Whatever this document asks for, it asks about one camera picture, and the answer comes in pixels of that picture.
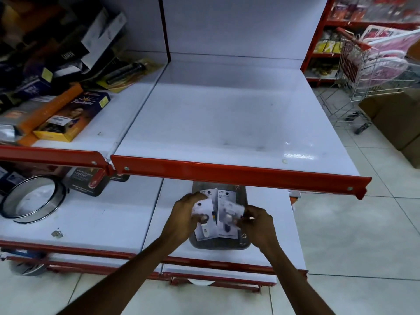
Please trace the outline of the person's left hand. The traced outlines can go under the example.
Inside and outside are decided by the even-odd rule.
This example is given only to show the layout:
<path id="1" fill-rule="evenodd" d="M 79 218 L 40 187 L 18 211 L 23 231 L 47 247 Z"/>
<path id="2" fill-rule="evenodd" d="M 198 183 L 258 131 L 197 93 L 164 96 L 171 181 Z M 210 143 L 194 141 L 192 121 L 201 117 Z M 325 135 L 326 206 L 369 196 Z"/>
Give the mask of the person's left hand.
<path id="1" fill-rule="evenodd" d="M 160 238 L 180 245 L 185 242 L 197 225 L 192 225 L 192 209 L 198 201 L 207 197 L 200 193 L 189 193 L 175 202 L 167 219 Z"/>

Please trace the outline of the brown cardboard box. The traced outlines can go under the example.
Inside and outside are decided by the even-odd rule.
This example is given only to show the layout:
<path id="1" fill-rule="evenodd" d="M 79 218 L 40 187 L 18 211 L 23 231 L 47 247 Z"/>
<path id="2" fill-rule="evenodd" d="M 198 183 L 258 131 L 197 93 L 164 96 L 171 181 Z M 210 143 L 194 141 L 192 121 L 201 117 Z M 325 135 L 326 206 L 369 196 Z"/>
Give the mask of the brown cardboard box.
<path id="1" fill-rule="evenodd" d="M 367 97 L 359 107 L 412 167 L 420 169 L 420 84 Z"/>

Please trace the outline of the dark cutter packet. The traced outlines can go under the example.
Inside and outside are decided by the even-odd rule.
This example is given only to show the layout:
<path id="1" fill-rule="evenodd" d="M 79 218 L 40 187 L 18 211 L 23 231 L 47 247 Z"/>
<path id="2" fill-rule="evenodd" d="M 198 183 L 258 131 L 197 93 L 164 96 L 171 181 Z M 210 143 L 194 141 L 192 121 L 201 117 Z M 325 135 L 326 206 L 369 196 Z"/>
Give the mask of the dark cutter packet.
<path id="1" fill-rule="evenodd" d="M 110 176 L 99 168 L 73 168 L 63 178 L 67 189 L 71 189 L 88 196 L 99 196 L 110 182 Z"/>

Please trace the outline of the grey plastic tray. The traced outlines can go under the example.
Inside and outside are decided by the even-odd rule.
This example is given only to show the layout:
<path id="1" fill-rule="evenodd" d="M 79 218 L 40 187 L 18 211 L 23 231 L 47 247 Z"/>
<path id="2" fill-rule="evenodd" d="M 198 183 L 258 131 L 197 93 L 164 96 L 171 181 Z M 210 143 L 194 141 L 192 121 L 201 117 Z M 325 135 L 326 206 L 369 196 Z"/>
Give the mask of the grey plastic tray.
<path id="1" fill-rule="evenodd" d="M 243 185 L 229 185 L 229 184 L 218 184 L 209 183 L 202 181 L 194 181 L 192 183 L 192 191 L 200 191 L 207 195 L 213 201 L 213 219 L 215 224 L 218 224 L 218 199 L 219 195 L 227 198 L 231 202 L 235 202 L 239 205 L 247 204 L 247 194 L 245 186 Z M 195 249 L 201 250 L 244 250 L 250 246 L 250 242 L 246 235 L 242 234 L 241 231 L 237 232 L 236 238 L 229 237 L 232 233 L 233 228 L 226 224 L 221 225 L 223 228 L 223 234 L 213 238 L 198 239 L 197 234 L 203 237 L 202 228 L 198 226 L 196 231 L 190 235 L 189 242 Z"/>

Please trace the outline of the pink and white bags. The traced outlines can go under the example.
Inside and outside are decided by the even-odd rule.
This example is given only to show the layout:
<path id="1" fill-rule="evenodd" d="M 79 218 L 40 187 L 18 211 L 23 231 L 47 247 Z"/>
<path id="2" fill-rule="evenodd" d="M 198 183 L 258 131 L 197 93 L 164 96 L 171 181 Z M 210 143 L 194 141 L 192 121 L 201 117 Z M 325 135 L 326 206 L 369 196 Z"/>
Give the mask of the pink and white bags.
<path id="1" fill-rule="evenodd" d="M 371 24 L 359 40 L 370 49 L 358 63 L 358 88 L 373 90 L 394 81 L 409 82 L 410 77 L 404 76 L 410 67 L 407 52 L 420 41 L 420 26 L 409 31 Z"/>

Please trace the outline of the pile of dark boxes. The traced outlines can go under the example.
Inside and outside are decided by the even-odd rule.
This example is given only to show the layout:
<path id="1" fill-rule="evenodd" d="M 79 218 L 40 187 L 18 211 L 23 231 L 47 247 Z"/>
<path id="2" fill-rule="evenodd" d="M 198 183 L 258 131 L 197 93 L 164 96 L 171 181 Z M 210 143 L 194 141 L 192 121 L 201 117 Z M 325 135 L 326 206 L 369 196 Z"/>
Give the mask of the pile of dark boxes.
<path id="1" fill-rule="evenodd" d="M 6 5 L 14 18 L 9 18 L 11 25 L 0 40 L 0 45 L 12 47 L 8 53 L 0 51 L 0 143 L 14 144 L 20 104 L 49 102 L 79 83 L 82 73 L 54 78 L 51 58 L 75 28 L 89 27 L 105 7 L 100 0 L 79 0 L 67 8 L 57 0 L 41 6 L 7 0 Z"/>

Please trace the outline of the white blister card packet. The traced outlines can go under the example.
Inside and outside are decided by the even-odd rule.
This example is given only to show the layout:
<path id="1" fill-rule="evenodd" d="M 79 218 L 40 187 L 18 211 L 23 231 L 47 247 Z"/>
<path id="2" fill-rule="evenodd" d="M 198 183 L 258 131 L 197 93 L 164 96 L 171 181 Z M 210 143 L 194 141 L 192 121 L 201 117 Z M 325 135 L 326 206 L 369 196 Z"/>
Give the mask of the white blister card packet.
<path id="1" fill-rule="evenodd" d="M 236 203 L 236 192 L 218 190 L 217 230 L 220 238 L 239 238 L 237 222 L 244 215 L 244 206 Z"/>
<path id="2" fill-rule="evenodd" d="M 192 215 L 202 215 L 202 220 L 197 223 L 194 231 L 198 242 L 218 238 L 216 218 L 218 190 L 206 189 L 201 190 L 200 193 L 204 194 L 207 199 L 198 201 L 192 209 Z"/>

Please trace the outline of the person's left forearm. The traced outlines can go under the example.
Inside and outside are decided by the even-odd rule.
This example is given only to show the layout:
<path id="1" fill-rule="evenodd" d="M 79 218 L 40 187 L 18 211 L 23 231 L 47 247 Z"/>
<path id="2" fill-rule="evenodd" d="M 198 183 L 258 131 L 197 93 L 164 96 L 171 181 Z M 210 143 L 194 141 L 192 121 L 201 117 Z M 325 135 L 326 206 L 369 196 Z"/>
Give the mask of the person's left forearm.
<path id="1" fill-rule="evenodd" d="M 56 315 L 121 315 L 160 262 L 188 235 L 163 234 L 141 253 L 103 278 Z"/>

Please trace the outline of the person's right hand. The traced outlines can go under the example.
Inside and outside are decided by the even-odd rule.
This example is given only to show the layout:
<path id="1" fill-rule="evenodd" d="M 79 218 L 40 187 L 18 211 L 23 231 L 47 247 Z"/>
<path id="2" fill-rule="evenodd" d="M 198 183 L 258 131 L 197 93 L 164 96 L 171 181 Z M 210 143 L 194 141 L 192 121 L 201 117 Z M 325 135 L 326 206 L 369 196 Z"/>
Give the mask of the person's right hand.
<path id="1" fill-rule="evenodd" d="M 247 205 L 244 207 L 244 215 L 242 217 L 254 218 L 252 226 L 239 227 L 239 229 L 246 234 L 249 241 L 259 248 L 261 252 L 267 253 L 280 247 L 273 217 L 265 209 Z"/>

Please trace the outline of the blue and yellow box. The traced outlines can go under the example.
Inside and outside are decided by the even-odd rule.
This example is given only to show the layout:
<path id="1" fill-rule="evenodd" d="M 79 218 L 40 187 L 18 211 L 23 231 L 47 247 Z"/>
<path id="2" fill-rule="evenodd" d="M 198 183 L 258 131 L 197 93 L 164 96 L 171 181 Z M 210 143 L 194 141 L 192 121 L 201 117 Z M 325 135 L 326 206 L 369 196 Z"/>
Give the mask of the blue and yellow box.
<path id="1" fill-rule="evenodd" d="M 84 91 L 48 118 L 33 133 L 42 140 L 72 142 L 110 100 L 111 97 L 107 92 Z"/>

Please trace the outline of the red rack with goods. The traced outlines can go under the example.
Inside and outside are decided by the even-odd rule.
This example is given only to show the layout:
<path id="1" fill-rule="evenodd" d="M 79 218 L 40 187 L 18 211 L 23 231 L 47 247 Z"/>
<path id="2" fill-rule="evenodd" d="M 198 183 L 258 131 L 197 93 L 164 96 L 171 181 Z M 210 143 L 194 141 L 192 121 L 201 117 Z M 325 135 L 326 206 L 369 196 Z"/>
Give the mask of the red rack with goods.
<path id="1" fill-rule="evenodd" d="M 302 71 L 311 87 L 333 84 L 344 36 L 370 42 L 420 29 L 420 0 L 328 0 Z"/>

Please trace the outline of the white shelf with red edge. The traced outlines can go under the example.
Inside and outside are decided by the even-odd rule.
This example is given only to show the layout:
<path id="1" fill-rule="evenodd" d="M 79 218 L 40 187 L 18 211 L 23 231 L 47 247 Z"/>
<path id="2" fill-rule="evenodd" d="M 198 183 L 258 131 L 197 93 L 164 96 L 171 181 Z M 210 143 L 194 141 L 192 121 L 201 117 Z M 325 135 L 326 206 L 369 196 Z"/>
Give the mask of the white shelf with red edge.
<path id="1" fill-rule="evenodd" d="M 32 224 L 0 218 L 0 247 L 129 259 L 143 248 L 162 178 L 134 175 L 92 197 L 71 190 L 50 216 Z M 64 236 L 55 239 L 51 233 Z"/>
<path id="2" fill-rule="evenodd" d="M 119 173 L 348 194 L 361 176 L 300 70 L 173 61 L 111 161 Z"/>
<path id="3" fill-rule="evenodd" d="M 126 266 L 136 269 L 144 281 L 158 265 L 160 276 L 220 284 L 306 285 L 305 263 L 289 193 L 285 189 L 244 186 L 244 215 L 234 224 L 239 239 L 243 233 L 249 245 L 245 249 L 212 250 L 192 245 L 195 229 L 214 224 L 212 199 L 193 191 L 191 180 L 163 179 L 151 218 L 145 244 Z"/>
<path id="4" fill-rule="evenodd" d="M 170 62 L 167 52 L 127 51 L 128 58 L 149 58 L 163 67 L 148 74 L 111 101 L 70 143 L 39 140 L 32 147 L 0 146 L 0 162 L 99 168 L 112 175 L 115 153 Z"/>

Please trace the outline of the open grey cardboard box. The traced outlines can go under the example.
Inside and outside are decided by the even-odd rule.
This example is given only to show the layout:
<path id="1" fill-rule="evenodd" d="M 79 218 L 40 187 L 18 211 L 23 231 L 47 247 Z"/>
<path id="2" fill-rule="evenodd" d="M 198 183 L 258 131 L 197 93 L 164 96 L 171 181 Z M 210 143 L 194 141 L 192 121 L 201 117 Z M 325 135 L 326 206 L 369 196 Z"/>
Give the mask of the open grey cardboard box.
<path id="1" fill-rule="evenodd" d="M 123 12 L 110 19 L 103 8 L 89 27 L 80 25 L 75 28 L 51 58 L 53 77 L 89 72 L 126 23 Z"/>

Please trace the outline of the metal shopping cart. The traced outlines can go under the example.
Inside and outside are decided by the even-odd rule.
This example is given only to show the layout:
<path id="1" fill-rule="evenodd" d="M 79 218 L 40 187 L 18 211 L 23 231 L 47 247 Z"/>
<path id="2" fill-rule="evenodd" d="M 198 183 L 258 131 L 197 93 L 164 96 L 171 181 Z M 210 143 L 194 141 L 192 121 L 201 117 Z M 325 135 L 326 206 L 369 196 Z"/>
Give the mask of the metal shopping cart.
<path id="1" fill-rule="evenodd" d="M 349 99 L 331 110 L 328 100 L 335 92 L 327 97 L 321 92 L 318 97 L 333 126 L 360 135 L 373 123 L 373 116 L 359 106 L 362 100 L 420 86 L 420 61 L 408 55 L 409 48 L 420 41 L 420 26 L 402 30 L 369 25 L 359 36 L 342 27 L 336 32 L 343 45 L 332 87 L 337 86 Z"/>

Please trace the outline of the yellow blister pack black tool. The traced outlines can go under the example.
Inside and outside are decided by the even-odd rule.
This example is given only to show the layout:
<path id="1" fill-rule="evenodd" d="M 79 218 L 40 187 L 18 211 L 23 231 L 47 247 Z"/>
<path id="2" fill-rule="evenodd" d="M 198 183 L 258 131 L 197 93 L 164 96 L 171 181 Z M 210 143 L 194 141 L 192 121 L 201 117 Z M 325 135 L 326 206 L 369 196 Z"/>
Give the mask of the yellow blister pack black tool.
<path id="1" fill-rule="evenodd" d="M 148 58 L 124 63 L 125 65 L 119 68 L 113 67 L 110 71 L 104 72 L 94 83 L 117 94 L 163 67 L 163 64 L 156 63 Z"/>

